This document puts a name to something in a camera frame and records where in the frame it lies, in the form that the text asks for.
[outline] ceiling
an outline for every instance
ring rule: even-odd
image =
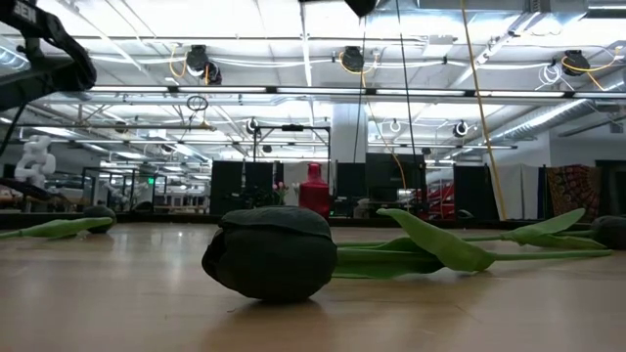
[[[403,11],[400,26],[397,17],[387,16],[388,13],[384,12],[359,21],[342,1],[305,6],[304,21],[302,8],[295,0],[78,0],[72,3],[73,8],[64,0],[40,0],[38,6],[58,16],[67,32],[88,50],[98,70],[97,85],[203,85],[188,73],[182,77],[177,75],[184,72],[182,61],[191,45],[204,44],[221,70],[222,86],[359,88],[361,75],[347,72],[336,61],[345,46],[352,45],[364,48],[366,68],[369,69],[365,74],[367,87],[406,89],[406,81],[410,89],[474,89],[471,75],[464,75],[470,69],[470,54],[459,11]],[[548,15],[513,38],[505,38],[520,15],[515,11],[469,12],[473,51],[476,55],[488,54],[483,62],[479,62],[477,77],[480,89],[567,91],[588,87],[592,82],[588,75],[563,75],[560,79],[553,79],[555,76],[551,71],[545,72],[546,66],[553,59],[560,60],[565,50],[581,50],[592,67],[613,62],[611,67],[597,72],[596,78],[611,74],[624,65],[623,57],[613,58],[616,48],[623,45],[626,39],[623,31],[620,33],[615,29],[624,28],[626,20],[581,19],[578,16],[559,23],[562,21],[557,15]],[[0,34],[0,47],[15,47],[22,42],[18,32],[2,23]],[[45,43],[43,45],[48,55],[64,54]],[[403,69],[403,62],[406,62],[406,69]],[[0,74],[12,72],[15,70],[0,65]],[[554,81],[546,82],[545,76]],[[141,101],[142,96],[150,95],[138,93],[126,97]],[[153,135],[172,141],[232,142],[250,139],[246,134],[246,123],[252,117],[259,124],[269,126],[289,123],[331,125],[333,119],[338,118],[334,116],[334,105],[341,103],[333,97],[316,95],[306,99],[283,99],[278,104],[276,101],[280,97],[270,95],[251,97],[243,103],[237,102],[237,94],[203,95],[208,99],[209,107],[194,114],[182,103],[187,96],[158,96],[161,100],[159,104],[110,105],[55,95],[35,103],[33,106],[36,109],[44,111],[39,110],[35,115],[36,109],[30,110],[22,121],[68,125],[90,115],[88,122],[81,120],[81,123],[102,125],[126,121],[129,124],[179,126],[189,124],[193,116],[192,125],[198,126],[204,120],[216,131],[172,129],[153,132]],[[124,99],[115,94],[94,92],[92,102],[106,97],[121,102]],[[539,105],[558,103],[541,102],[536,105],[531,100],[488,101],[484,114],[488,127],[495,129]],[[378,124],[386,141],[410,142],[408,128],[401,128],[399,132],[393,128],[396,123],[408,126],[406,101],[376,98],[364,110],[368,118]],[[470,140],[456,139],[452,134],[451,126],[460,120],[480,131],[480,111],[474,99],[414,101],[410,112],[416,143],[469,143]],[[72,133],[74,139],[75,136],[114,141],[152,138],[148,130],[131,129],[122,135],[112,129],[74,128]],[[382,151],[376,125],[370,124],[368,133],[371,141],[378,143],[378,146],[372,144],[371,150]],[[276,131],[267,137],[266,142],[305,143],[316,138],[309,132]],[[132,152],[145,153],[149,157],[173,159],[170,155],[160,154],[157,145],[97,145],[107,151],[127,151],[131,148]],[[193,145],[189,148],[193,149],[191,158],[194,155],[242,158],[251,147],[234,149],[226,145]],[[437,151],[433,157],[447,152]],[[274,151],[273,155],[320,157],[326,155],[326,147],[323,144],[313,147],[296,143],[295,146]],[[113,157],[123,158],[119,154]]]

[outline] patterned fabric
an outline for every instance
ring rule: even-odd
[[[598,217],[601,191],[601,170],[597,167],[570,165],[547,169],[555,216],[584,207],[581,219],[591,222]]]

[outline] yellow cable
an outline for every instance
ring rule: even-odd
[[[569,68],[569,69],[573,69],[573,70],[577,70],[579,72],[597,72],[599,70],[603,70],[605,68],[609,68],[611,66],[613,66],[613,64],[615,64],[615,62],[617,61],[617,56],[619,55],[619,49],[615,49],[615,56],[613,57],[613,61],[611,61],[610,63],[602,66],[602,67],[596,67],[596,68],[581,68],[581,67],[576,67],[576,66],[572,66],[569,64],[565,63],[565,60],[567,59],[567,57],[563,57],[562,59],[560,59],[560,63]]]
[[[366,88],[367,86],[365,84],[365,76],[361,76],[361,82],[363,83],[363,88]],[[384,147],[387,148],[387,150],[391,153],[391,156],[393,156],[395,163],[398,164],[398,168],[400,168],[400,176],[402,177],[402,187],[404,188],[404,190],[406,190],[407,181],[404,178],[404,169],[402,168],[402,163],[398,159],[398,156],[396,156],[396,154],[393,152],[393,149],[389,147],[389,144],[382,136],[382,131],[380,131],[379,124],[376,122],[376,117],[374,116],[374,111],[372,110],[372,105],[370,104],[370,100],[368,99],[368,97],[365,97],[365,102],[368,104],[368,108],[370,108],[370,114],[372,115],[372,118],[374,119],[374,124],[376,125],[376,129],[379,130],[380,138],[382,139],[382,142],[384,143]]]
[[[500,203],[500,209],[502,210],[502,219],[507,220],[507,209],[502,195],[502,188],[500,186],[500,175],[498,174],[498,167],[496,166],[496,159],[493,157],[493,151],[491,149],[491,141],[489,140],[489,130],[487,128],[487,122],[485,119],[485,111],[482,107],[482,97],[480,95],[480,87],[478,85],[478,75],[476,74],[476,64],[474,62],[473,49],[471,47],[470,29],[468,28],[468,14],[466,13],[466,0],[461,0],[461,11],[463,13],[463,25],[466,29],[466,39],[468,41],[469,50],[469,62],[471,63],[471,71],[473,76],[473,84],[476,89],[476,98],[478,98],[478,107],[480,109],[480,120],[482,121],[482,133],[485,135],[487,141],[487,151],[489,152],[489,159],[491,160],[491,166],[493,168],[493,175],[496,181],[496,196]]]
[[[363,72],[354,72],[348,69],[348,67],[346,67],[343,62],[341,61],[343,59],[343,52],[339,53],[339,64],[341,65],[341,67],[343,67],[343,69],[345,69],[348,73],[352,73],[352,74],[368,74],[370,73],[374,67],[376,66],[376,63],[378,62],[378,56],[374,56],[374,63],[372,64],[372,67],[370,67],[370,69],[363,71]]]
[[[187,53],[185,53],[185,60],[183,61],[183,72],[178,74],[176,73],[176,71],[174,70],[174,54],[176,54],[176,47],[172,48],[172,56],[169,58],[169,71],[172,72],[172,74],[174,75],[174,77],[176,78],[183,78],[183,76],[185,75],[185,70],[187,69],[187,55],[189,54],[189,51]]]
[[[591,74],[591,72],[587,72],[587,75],[589,75],[589,78],[591,78],[591,80],[594,82],[594,84],[596,84],[596,87],[600,88],[601,91],[605,91],[604,87],[600,84],[600,82],[594,77],[593,74]]]

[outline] wooden floor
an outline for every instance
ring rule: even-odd
[[[135,224],[109,236],[0,242],[0,352],[626,351],[623,254],[334,280],[306,304],[273,307],[204,273],[214,230]],[[401,232],[334,234],[368,241]]]

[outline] red bottle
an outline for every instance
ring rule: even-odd
[[[322,180],[322,166],[309,163],[308,180],[300,185],[299,205],[328,219],[331,212],[329,185]]]

